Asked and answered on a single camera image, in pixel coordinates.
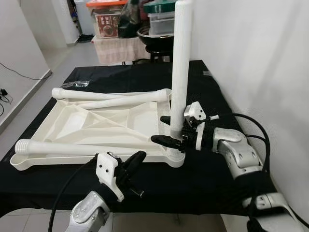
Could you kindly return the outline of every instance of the black tablecloth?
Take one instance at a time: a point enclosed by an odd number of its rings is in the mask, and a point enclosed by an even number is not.
[[[170,63],[75,68],[65,83],[89,80],[79,91],[101,93],[155,91],[171,88]],[[199,101],[207,115],[230,113],[218,84],[208,75],[202,61],[191,61],[187,103]],[[20,138],[31,138],[55,105],[51,99]],[[235,118],[215,120],[212,125],[241,130]],[[18,171],[9,163],[12,148],[0,162],[0,216],[23,207],[51,209],[58,191],[79,165],[33,166]],[[158,212],[246,215],[241,201],[254,193],[248,181],[234,181],[225,159],[208,150],[188,149],[184,165],[171,168],[165,163],[143,163],[133,183],[145,193],[140,199],[125,192],[125,200],[108,200],[113,212]],[[99,186],[95,167],[80,171],[62,196],[58,209],[72,209],[86,194]],[[266,189],[273,189],[267,183]]]

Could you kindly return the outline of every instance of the floor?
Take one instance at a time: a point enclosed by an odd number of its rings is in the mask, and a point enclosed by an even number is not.
[[[0,135],[0,160],[12,147],[39,111],[51,98],[51,91],[59,87],[75,67],[98,66],[95,48],[91,43],[75,47],[43,51],[47,64],[54,74],[48,78],[35,95],[27,102],[11,124]],[[69,223],[69,211],[57,211],[54,232],[63,232]],[[50,210],[19,209],[0,218],[1,232],[46,232]],[[220,215],[170,214],[114,214],[100,232],[225,232]]]

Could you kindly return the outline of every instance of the orange lid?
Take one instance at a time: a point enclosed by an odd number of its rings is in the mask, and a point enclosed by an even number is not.
[[[92,6],[115,6],[125,5],[128,0],[92,0],[86,3],[87,7]]]

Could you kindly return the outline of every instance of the green lid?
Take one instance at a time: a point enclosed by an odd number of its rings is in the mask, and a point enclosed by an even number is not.
[[[177,0],[155,0],[144,4],[146,13],[164,13],[175,11],[175,3]]]

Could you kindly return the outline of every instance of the white vertical pole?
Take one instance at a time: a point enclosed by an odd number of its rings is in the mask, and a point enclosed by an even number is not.
[[[175,5],[174,55],[170,134],[181,138],[186,107],[192,29],[192,0],[178,0]]]

